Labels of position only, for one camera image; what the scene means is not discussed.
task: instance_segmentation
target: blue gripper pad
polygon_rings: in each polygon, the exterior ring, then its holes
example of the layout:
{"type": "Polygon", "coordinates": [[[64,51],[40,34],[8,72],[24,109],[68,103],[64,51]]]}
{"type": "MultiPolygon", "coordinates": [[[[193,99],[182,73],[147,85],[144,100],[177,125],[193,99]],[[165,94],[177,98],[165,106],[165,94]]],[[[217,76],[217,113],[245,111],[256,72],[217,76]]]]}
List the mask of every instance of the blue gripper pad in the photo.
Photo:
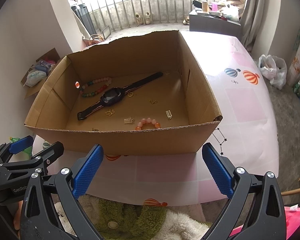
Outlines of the blue gripper pad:
{"type": "Polygon", "coordinates": [[[33,138],[32,136],[29,135],[27,137],[22,138],[21,140],[11,143],[9,152],[12,154],[17,154],[32,145],[33,145],[33,138]]]}
{"type": "Polygon", "coordinates": [[[217,154],[210,143],[206,143],[202,146],[202,158],[217,184],[218,189],[221,194],[231,198],[234,192],[232,188],[232,177],[217,157],[217,154]]]}
{"type": "Polygon", "coordinates": [[[100,167],[103,160],[103,148],[98,145],[92,152],[88,154],[86,162],[83,164],[82,168],[79,170],[77,176],[74,178],[74,186],[72,190],[73,196],[78,199],[80,196],[87,192],[87,189],[96,174],[98,168],[100,167]]]}

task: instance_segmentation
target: watch face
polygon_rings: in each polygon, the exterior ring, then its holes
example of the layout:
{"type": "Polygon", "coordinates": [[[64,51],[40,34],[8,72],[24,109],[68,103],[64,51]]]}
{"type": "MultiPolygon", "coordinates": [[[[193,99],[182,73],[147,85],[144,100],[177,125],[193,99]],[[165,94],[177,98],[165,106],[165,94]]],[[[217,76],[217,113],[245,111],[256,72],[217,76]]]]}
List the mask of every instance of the watch face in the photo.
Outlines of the watch face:
{"type": "Polygon", "coordinates": [[[108,91],[106,91],[103,95],[105,101],[110,101],[111,99],[117,97],[119,94],[117,93],[117,91],[115,89],[110,89],[108,91]]]}

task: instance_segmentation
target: watch strap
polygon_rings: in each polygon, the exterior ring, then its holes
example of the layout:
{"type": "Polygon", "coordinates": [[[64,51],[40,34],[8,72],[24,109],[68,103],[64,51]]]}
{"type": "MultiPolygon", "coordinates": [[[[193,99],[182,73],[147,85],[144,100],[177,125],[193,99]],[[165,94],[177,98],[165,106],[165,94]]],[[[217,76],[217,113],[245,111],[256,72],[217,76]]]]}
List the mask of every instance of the watch strap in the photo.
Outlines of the watch strap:
{"type": "Polygon", "coordinates": [[[85,119],[88,115],[92,114],[93,112],[97,111],[98,109],[102,108],[103,105],[101,104],[101,101],[99,100],[92,106],[89,106],[87,109],[83,110],[82,112],[78,113],[78,120],[79,120],[79,115],[81,119],[85,119]]]}
{"type": "Polygon", "coordinates": [[[139,87],[142,87],[146,84],[148,84],[149,82],[153,81],[153,80],[156,80],[157,78],[160,78],[163,76],[163,73],[162,72],[157,72],[157,73],[154,73],[152,74],[151,76],[148,76],[144,79],[141,79],[137,82],[134,82],[128,86],[125,86],[122,88],[122,90],[124,91],[125,94],[128,94],[130,93],[131,91],[139,88],[139,87]]]}

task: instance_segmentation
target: curtain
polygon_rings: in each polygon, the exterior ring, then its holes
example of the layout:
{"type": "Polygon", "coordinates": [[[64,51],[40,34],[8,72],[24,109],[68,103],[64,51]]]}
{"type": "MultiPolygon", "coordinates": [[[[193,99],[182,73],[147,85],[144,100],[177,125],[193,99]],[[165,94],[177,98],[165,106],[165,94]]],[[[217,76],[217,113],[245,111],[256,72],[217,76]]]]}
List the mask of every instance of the curtain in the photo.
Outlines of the curtain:
{"type": "Polygon", "coordinates": [[[265,0],[247,0],[240,20],[242,28],[241,43],[247,51],[251,51],[258,34],[265,0]]]}

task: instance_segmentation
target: plastic bag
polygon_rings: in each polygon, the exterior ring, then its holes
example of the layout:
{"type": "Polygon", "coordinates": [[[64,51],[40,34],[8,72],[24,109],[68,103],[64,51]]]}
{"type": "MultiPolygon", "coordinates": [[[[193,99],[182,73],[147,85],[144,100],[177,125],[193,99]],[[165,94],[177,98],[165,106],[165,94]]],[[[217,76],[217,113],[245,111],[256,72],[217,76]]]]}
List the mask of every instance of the plastic bag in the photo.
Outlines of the plastic bag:
{"type": "Polygon", "coordinates": [[[262,55],[259,58],[258,67],[260,69],[261,74],[268,80],[275,78],[277,74],[277,66],[275,61],[271,55],[265,56],[262,55]]]}
{"type": "Polygon", "coordinates": [[[285,85],[288,68],[284,59],[271,55],[262,55],[259,58],[258,68],[261,74],[274,87],[281,90],[285,85]]]}
{"type": "Polygon", "coordinates": [[[47,77],[47,74],[44,71],[40,71],[40,70],[30,71],[27,76],[27,81],[25,85],[27,85],[28,87],[33,87],[45,77],[47,77]]]}
{"type": "Polygon", "coordinates": [[[226,4],[226,6],[223,7],[222,13],[225,14],[225,17],[229,20],[239,22],[239,9],[236,6],[226,4]]]}

